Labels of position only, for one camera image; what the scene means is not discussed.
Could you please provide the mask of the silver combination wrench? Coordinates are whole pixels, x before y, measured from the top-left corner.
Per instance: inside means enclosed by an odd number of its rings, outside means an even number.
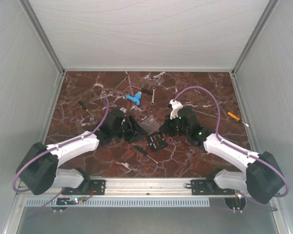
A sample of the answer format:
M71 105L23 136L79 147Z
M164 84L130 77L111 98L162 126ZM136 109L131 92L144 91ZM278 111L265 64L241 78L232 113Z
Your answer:
M155 99L155 90L156 90L156 88L153 87L152 88L152 99L151 99L151 102L150 102L150 105L151 106L154 106L154 104L155 104L155 102L154 102L154 99Z

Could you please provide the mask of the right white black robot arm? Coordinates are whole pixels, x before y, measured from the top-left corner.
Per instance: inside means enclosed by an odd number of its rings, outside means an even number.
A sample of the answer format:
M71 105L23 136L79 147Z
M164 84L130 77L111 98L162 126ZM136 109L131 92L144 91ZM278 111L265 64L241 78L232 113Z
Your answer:
M232 189L247 192L257 202L267 204L285 186L281 169L271 153L252 152L216 135L214 130L200 125L190 108L180 109L177 117L167 115L160 131L168 137L186 136L192 146L239 169L238 172L222 169L208 179L206 188L212 194Z

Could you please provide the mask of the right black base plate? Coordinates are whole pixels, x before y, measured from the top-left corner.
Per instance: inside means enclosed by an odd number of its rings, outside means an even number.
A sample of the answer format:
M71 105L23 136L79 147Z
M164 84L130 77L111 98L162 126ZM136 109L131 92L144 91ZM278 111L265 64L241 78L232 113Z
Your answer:
M206 179L191 180L187 188L191 189L192 195L235 195L235 190L221 189L215 182Z

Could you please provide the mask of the blue plastic fitting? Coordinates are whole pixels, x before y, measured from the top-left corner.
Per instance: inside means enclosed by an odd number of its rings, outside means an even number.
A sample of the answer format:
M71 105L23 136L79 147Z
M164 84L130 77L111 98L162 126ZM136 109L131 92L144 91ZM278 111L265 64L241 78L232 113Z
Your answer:
M132 102L134 102L137 106L140 105L140 100L142 97L142 93L141 92L137 92L134 96L131 95L126 95L126 99L131 100Z

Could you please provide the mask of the orange handled screwdriver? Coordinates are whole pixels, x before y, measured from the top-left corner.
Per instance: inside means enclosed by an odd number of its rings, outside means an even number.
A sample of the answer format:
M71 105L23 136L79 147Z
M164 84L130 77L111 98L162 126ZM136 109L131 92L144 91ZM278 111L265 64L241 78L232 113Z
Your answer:
M235 114L233 114L233 113L231 113L231 112L227 112L227 114L228 114L231 118L235 119L236 121L241 122L242 124L244 124L246 127L249 127L249 125L248 125L247 123L245 123L240 117L236 116Z

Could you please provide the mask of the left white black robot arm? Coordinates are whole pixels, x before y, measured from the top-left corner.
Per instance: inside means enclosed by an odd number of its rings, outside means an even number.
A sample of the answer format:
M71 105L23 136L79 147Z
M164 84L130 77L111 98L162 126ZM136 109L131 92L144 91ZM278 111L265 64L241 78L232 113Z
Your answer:
M93 131L85 131L57 144L33 144L18 166L16 178L34 195L41 195L50 188L71 189L85 194L91 187L90 177L81 169L62 169L61 165L108 145L114 138L134 143L146 135L147 131L133 116L126 117L123 111L115 109L106 112Z

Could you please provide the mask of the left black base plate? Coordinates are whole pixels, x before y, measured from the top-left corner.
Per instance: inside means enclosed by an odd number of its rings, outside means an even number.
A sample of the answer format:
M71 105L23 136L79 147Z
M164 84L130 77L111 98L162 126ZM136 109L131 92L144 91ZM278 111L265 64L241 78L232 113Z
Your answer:
M62 195L104 195L105 183L104 179L89 179L77 188L65 187Z

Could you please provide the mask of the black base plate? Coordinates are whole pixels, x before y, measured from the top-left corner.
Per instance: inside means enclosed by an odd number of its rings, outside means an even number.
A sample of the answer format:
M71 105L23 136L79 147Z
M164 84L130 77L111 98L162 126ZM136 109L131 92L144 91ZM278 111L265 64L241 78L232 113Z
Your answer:
M206 179L191 180L187 188L191 189L192 195L235 195L235 190L221 189L215 182Z
M89 179L77 188L65 187L62 195L104 195L105 183L104 179Z

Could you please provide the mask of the black handled screwdriver top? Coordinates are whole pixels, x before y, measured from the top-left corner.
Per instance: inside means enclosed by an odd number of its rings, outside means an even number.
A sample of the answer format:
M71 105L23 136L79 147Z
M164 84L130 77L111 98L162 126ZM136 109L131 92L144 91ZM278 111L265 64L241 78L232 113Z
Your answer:
M140 92L145 92L145 93L148 93L148 94L152 94L153 93L153 91L152 90L149 90L149 89L140 88L140 87L136 87L136 86L132 86L132 87L138 89Z

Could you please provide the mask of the black yellow screwdriver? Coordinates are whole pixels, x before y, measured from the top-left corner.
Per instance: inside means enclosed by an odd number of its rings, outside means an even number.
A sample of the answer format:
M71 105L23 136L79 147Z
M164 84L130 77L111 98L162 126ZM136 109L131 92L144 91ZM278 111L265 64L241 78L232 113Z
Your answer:
M88 113L90 114L91 117L95 118L89 111L89 109L87 108L87 106L82 102L82 101L78 101L78 104Z

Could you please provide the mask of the black fuse box base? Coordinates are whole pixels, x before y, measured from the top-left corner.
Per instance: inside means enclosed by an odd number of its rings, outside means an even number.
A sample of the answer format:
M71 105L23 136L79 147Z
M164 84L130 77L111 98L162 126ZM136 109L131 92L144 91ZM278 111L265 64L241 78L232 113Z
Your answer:
M147 144L152 152L159 151L168 146L162 132L156 132L147 136Z

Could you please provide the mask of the small black screwdriver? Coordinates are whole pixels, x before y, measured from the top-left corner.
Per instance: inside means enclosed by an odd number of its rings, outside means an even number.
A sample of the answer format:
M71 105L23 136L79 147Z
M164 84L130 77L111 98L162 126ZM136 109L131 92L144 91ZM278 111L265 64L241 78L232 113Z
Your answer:
M148 153L140 146L138 145L134 145L134 148L139 151L140 153L142 153L143 155L147 156L148 158L150 158L152 161L154 161L156 164L158 164L158 161L156 161L155 159L153 159L151 156L148 155Z

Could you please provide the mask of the aluminium mounting rail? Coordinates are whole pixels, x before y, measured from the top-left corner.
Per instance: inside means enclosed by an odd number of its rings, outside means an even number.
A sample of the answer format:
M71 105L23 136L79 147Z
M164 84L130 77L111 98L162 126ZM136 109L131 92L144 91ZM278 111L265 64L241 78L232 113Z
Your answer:
M104 179L105 194L107 197L160 197L175 196L186 197L191 196L191 191L187 188L191 180L205 178L121 178L121 177L88 177L82 175L61 175L53 181L47 182L43 187L42 193L56 188L77 188L82 182L89 179ZM226 189L237 189L246 192L246 188L242 188L240 181L231 184Z

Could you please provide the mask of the clear plastic fuse box cover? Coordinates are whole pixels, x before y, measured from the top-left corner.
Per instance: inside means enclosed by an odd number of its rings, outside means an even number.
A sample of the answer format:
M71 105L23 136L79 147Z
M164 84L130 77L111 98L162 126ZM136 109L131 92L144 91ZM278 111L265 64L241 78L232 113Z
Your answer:
M160 124L153 117L148 117L147 119L142 121L139 125L144 130L146 130L148 134L153 133L160 127Z

